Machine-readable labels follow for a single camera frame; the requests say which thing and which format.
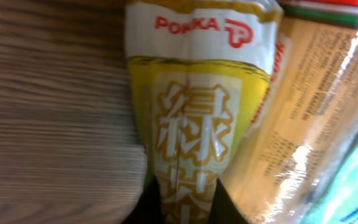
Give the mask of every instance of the green stripe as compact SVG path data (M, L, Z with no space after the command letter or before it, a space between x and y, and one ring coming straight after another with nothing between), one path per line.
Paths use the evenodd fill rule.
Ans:
M312 21L326 22L340 26L358 28L358 15L344 14L332 11L322 11L317 9L307 9L296 6L282 4L286 16L293 16Z

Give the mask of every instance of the brown wood grain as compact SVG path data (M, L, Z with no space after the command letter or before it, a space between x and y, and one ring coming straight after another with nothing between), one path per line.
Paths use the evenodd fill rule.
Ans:
M0 0L0 224L119 223L141 193L123 0Z

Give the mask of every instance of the red logo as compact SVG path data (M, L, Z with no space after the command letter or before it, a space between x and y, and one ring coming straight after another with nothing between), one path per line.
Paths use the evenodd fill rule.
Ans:
M224 30L229 32L229 44L234 48L240 48L243 44L252 41L254 33L247 24L232 19L226 19L226 26Z
M232 19L225 20L225 31L229 32L229 44L233 48L240 48L243 44L252 41L254 33L247 24ZM190 22L172 22L162 16L155 19L155 29L166 28L171 34L186 34L192 30L214 30L220 31L220 26L216 18L194 18Z

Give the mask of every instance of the food package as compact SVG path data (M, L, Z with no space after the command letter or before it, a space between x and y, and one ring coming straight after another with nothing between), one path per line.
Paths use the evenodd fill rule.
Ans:
M272 0L139 0L126 9L135 115L163 215L206 223L216 179L272 79L282 10Z
M340 170L301 224L358 223L358 134Z
M310 17L307 7L301 10L293 16ZM343 27L322 22L326 15L314 12L312 19L320 22L283 19L292 50L282 83L260 128L244 137L221 177L251 224L298 222L358 131L358 20L334 16Z

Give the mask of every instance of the teal package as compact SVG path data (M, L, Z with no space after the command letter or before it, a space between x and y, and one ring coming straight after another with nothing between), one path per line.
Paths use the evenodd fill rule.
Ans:
M338 173L301 224L358 224L358 135Z

